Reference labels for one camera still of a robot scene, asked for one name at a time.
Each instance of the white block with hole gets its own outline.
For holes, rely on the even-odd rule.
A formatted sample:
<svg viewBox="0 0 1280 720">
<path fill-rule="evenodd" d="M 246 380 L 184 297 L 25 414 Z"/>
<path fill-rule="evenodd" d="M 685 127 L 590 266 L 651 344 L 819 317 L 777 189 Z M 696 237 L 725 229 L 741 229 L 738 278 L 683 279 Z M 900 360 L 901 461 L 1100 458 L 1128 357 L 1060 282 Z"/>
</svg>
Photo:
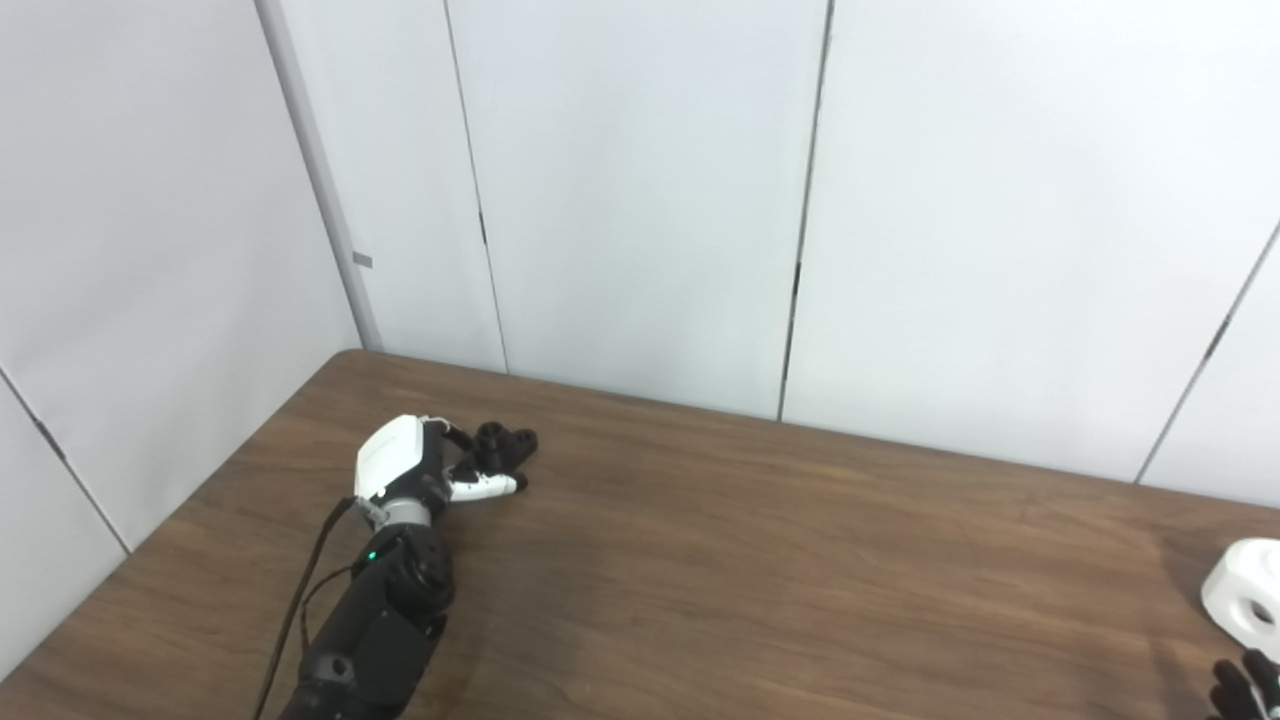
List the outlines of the white block with hole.
<svg viewBox="0 0 1280 720">
<path fill-rule="evenodd" d="M 1236 541 L 1204 580 L 1201 600 L 1236 642 L 1280 661 L 1280 541 Z"/>
</svg>

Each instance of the white object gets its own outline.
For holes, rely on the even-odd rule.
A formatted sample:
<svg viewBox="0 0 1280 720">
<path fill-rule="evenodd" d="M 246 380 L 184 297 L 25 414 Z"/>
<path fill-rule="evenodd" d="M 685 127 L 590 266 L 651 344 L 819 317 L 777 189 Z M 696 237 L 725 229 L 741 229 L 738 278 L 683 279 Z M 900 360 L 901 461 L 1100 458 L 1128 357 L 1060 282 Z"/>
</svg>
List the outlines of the white object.
<svg viewBox="0 0 1280 720">
<path fill-rule="evenodd" d="M 502 497 L 520 489 L 516 478 L 511 475 L 477 475 L 474 483 L 449 482 L 451 502 L 470 502 L 474 500 L 488 500 Z"/>
<path fill-rule="evenodd" d="M 357 345 L 252 3 L 0 10 L 0 365 L 131 547 Z"/>
<path fill-rule="evenodd" d="M 1280 4 L 833 23 L 783 419 L 1133 480 L 1280 214 Z"/>
<path fill-rule="evenodd" d="M 1204 610 L 1242 646 L 1280 662 L 1280 541 L 1236 541 L 1201 588 Z"/>
<path fill-rule="evenodd" d="M 506 372 L 444 3 L 264 9 L 370 348 Z"/>
<path fill-rule="evenodd" d="M 826 1 L 449 9 L 511 372 L 776 416 Z"/>
<path fill-rule="evenodd" d="M 417 466 L 422 436 L 422 420 L 416 415 L 401 415 L 369 436 L 356 452 L 356 497 L 371 500 Z"/>
<path fill-rule="evenodd" d="M 1143 484 L 1280 507 L 1277 328 L 1280 252 L 1272 249 Z"/>
</svg>

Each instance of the black robotic finger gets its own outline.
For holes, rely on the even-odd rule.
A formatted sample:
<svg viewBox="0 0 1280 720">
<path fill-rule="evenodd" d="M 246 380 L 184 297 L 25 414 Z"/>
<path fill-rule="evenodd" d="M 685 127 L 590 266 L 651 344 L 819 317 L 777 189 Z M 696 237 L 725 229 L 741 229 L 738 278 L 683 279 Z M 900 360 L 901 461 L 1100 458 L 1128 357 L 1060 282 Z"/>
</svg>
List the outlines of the black robotic finger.
<svg viewBox="0 0 1280 720">
<path fill-rule="evenodd" d="M 1213 685 L 1208 700 L 1222 720 L 1263 720 L 1258 705 L 1253 702 L 1253 691 L 1248 687 L 1233 691 L 1222 685 Z"/>
<path fill-rule="evenodd" d="M 1230 660 L 1219 660 L 1213 664 L 1213 678 L 1217 684 L 1222 685 L 1222 689 L 1230 693 L 1249 694 L 1251 692 L 1249 679 Z"/>
<path fill-rule="evenodd" d="M 1260 650 L 1245 651 L 1243 665 L 1258 687 L 1267 716 L 1280 719 L 1280 673 L 1276 673 L 1276 666 Z"/>
</svg>

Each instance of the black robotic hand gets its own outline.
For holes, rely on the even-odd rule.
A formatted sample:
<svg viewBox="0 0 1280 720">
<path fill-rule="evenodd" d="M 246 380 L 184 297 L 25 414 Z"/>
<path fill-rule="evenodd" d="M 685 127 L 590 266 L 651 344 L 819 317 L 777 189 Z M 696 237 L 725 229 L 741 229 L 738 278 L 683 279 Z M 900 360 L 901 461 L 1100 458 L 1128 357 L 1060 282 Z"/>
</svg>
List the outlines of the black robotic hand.
<svg viewBox="0 0 1280 720">
<path fill-rule="evenodd" d="M 1210 720 L 1280 720 L 1280 674 L 1261 651 L 1245 651 L 1244 673 L 1230 660 L 1213 664 L 1217 684 L 1208 698 L 1219 715 Z"/>
</svg>

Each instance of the robotic hand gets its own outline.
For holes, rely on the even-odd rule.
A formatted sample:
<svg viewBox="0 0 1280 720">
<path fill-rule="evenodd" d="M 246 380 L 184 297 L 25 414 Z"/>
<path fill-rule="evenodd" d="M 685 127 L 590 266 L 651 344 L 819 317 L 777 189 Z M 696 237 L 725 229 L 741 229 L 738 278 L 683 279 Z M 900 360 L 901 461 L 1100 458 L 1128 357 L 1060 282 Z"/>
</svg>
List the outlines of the robotic hand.
<svg viewBox="0 0 1280 720">
<path fill-rule="evenodd" d="M 444 468 L 444 441 L 463 451 L 451 468 Z M 413 415 L 396 418 L 365 442 L 356 456 L 355 497 L 330 515 L 317 550 L 352 503 L 374 536 L 349 568 L 346 593 L 310 643 L 303 601 L 305 652 L 280 720 L 392 720 L 404 711 L 453 602 L 452 562 L 435 520 L 452 502 L 525 489 L 527 480 L 516 469 L 535 450 L 538 437 L 531 430 L 512 433 L 485 423 L 471 438 L 448 420 Z M 315 555 L 285 628 L 314 566 Z M 259 712 L 269 687 L 270 674 Z"/>
<path fill-rule="evenodd" d="M 1240 665 L 1230 660 L 1213 664 L 1217 684 L 1208 698 L 1219 715 L 1210 720 L 1280 720 L 1280 674 L 1261 651 L 1245 651 Z"/>
</svg>

